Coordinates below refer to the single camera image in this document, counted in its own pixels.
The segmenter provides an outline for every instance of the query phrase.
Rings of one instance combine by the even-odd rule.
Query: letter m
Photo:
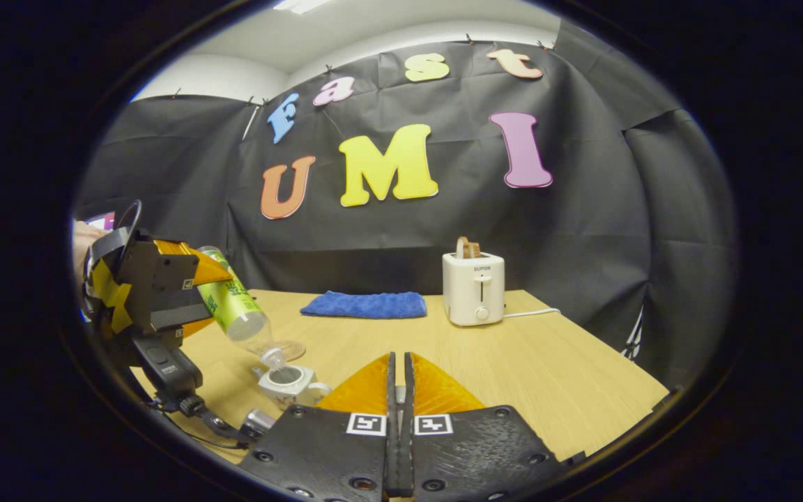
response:
[[[433,197],[439,185],[429,177],[427,164],[426,124],[411,124],[395,131],[386,154],[382,155],[367,136],[351,137],[340,144],[346,156],[346,191],[340,198],[345,207],[362,206],[370,194],[364,190],[362,178],[376,198],[384,200],[395,172],[398,183],[392,189],[396,198]]]

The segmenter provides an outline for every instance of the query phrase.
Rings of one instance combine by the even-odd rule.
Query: white toaster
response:
[[[448,319],[459,326],[491,324],[504,317],[504,259],[481,253],[442,255],[442,297]]]

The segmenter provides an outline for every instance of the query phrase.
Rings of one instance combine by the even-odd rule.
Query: power cord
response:
[[[549,312],[559,312],[558,308],[545,308],[544,310],[536,310],[534,312],[519,312],[518,314],[504,314],[504,317],[521,317],[521,315],[535,315],[535,314],[548,314]]]
[[[120,251],[120,258],[118,258],[117,260],[118,267],[121,266],[122,260],[125,256],[125,249],[128,248],[128,245],[132,242],[135,231],[138,228],[138,220],[141,219],[141,200],[139,199],[133,200],[128,209],[125,210],[125,213],[122,213],[122,216],[120,217],[120,222],[117,222],[117,225],[114,227],[115,229],[121,228],[123,220],[128,215],[128,212],[130,212],[132,209],[135,210],[135,214],[132,217],[132,225],[128,229],[128,240],[125,242],[125,245]]]
[[[208,445],[213,445],[214,447],[225,448],[225,449],[247,449],[247,447],[242,446],[242,445],[235,445],[235,446],[233,446],[233,445],[220,445],[219,443],[215,443],[215,442],[209,441],[209,439],[204,439],[204,438],[201,438],[200,436],[195,436],[192,433],[190,433],[188,431],[185,431],[185,429],[182,429],[181,426],[178,425],[178,423],[175,423],[175,420],[172,420],[172,417],[170,417],[169,414],[167,414],[168,412],[166,410],[156,406],[156,404],[154,404],[154,403],[147,403],[147,406],[150,407],[152,410],[156,410],[156,411],[158,411],[160,413],[163,413],[163,417],[165,417],[166,420],[169,420],[169,422],[171,422],[172,425],[175,425],[176,427],[178,427],[179,431],[184,432],[188,436],[191,436],[192,438],[197,439],[198,441],[200,441],[202,443],[206,443]]]

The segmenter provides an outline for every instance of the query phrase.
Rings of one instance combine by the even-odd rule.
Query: white cup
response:
[[[290,365],[268,370],[259,378],[259,387],[281,410],[293,404],[315,406],[332,390],[318,381],[312,368]]]

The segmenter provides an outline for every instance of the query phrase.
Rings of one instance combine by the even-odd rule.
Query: white wall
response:
[[[172,96],[178,88],[181,94],[222,96],[247,101],[256,96],[274,98],[284,90],[315,77],[329,66],[343,66],[362,57],[391,51],[409,45],[466,40],[469,33],[474,40],[499,40],[536,45],[541,40],[550,45],[557,39],[558,22],[547,29],[531,28],[520,24],[485,22],[484,20],[460,20],[460,22],[434,22],[409,26],[354,42],[331,54],[318,57],[302,68],[287,75],[265,64],[240,57],[217,54],[189,54],[182,56],[154,77],[132,98]]]
[[[287,75],[256,61],[216,54],[189,54],[160,71],[132,98],[179,94],[222,96],[248,101],[274,98],[286,89]]]
[[[556,41],[559,30],[559,19],[547,29],[532,28],[521,24],[487,22],[486,20],[455,20],[455,22],[434,22],[410,26],[410,28],[398,29],[398,31],[391,31],[385,35],[354,42],[334,53],[316,58],[291,73],[287,79],[287,86],[289,88],[324,73],[325,64],[334,67],[343,66],[345,63],[351,63],[362,57],[409,45],[466,40],[466,33],[469,33],[474,40],[497,40],[531,45],[537,45],[537,42],[541,40],[542,44],[549,47]]]

